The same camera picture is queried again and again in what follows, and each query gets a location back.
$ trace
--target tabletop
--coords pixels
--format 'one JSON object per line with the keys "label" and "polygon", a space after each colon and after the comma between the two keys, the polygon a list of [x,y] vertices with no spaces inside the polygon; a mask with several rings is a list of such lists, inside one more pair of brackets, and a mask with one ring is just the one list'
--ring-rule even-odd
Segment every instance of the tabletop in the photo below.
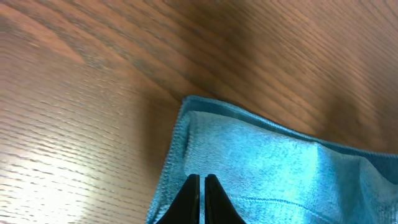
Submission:
{"label": "tabletop", "polygon": [[144,223],[188,95],[398,153],[398,1],[0,8],[1,223]]}

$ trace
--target wood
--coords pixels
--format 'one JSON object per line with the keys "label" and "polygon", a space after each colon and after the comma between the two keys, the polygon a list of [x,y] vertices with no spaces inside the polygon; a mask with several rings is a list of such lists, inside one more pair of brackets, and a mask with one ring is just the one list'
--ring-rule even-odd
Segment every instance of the wood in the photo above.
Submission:
{"label": "wood", "polygon": [[1,223],[144,223],[192,94],[398,153],[398,1],[0,7]]}

